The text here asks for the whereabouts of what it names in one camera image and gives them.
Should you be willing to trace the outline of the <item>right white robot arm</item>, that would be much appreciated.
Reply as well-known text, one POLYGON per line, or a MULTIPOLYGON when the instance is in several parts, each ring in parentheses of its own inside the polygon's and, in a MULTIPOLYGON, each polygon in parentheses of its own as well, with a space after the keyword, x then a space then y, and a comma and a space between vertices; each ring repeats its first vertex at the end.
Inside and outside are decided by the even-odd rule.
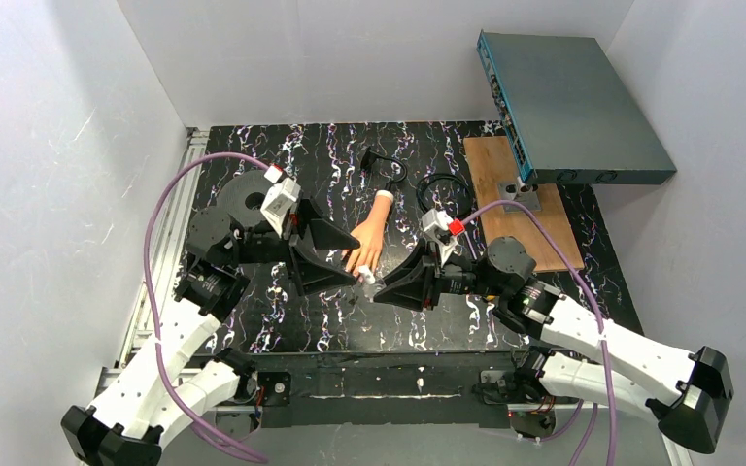
POLYGON ((400 266, 374 282, 370 299, 426 311, 441 295, 494 296, 502 325, 541 342, 514 372, 526 394, 576 398, 656 422, 685 449, 715 452, 734 387, 727 357, 704 346, 679 349, 637 334, 538 280, 534 260, 513 237, 500 237, 475 261, 446 262, 421 240, 400 266))

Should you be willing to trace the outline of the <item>clear nail polish bottle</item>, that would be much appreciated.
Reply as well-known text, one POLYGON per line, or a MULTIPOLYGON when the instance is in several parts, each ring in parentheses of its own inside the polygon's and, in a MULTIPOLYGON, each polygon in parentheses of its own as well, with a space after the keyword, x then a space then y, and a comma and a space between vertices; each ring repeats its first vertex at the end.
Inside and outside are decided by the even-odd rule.
POLYGON ((382 287, 381 282, 367 265, 358 267, 358 278, 364 297, 373 302, 375 295, 382 287))

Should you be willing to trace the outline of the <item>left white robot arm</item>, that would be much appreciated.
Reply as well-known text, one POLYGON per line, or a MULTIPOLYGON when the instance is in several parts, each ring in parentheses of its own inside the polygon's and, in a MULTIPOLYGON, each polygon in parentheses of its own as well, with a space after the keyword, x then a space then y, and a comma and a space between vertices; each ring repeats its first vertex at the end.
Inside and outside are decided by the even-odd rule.
POLYGON ((155 319, 150 338, 111 385, 87 407, 72 406, 65 413, 62 430, 83 463, 155 465, 182 431, 246 385, 255 365, 232 349, 174 384, 246 291, 250 281, 238 266, 283 262, 304 295, 355 283, 353 275, 315 252, 355 249, 356 238, 323 217, 308 198, 294 202, 281 219, 281 232, 265 218, 252 225, 241 222, 223 206, 206 208, 191 219, 189 267, 176 299, 194 308, 155 319))

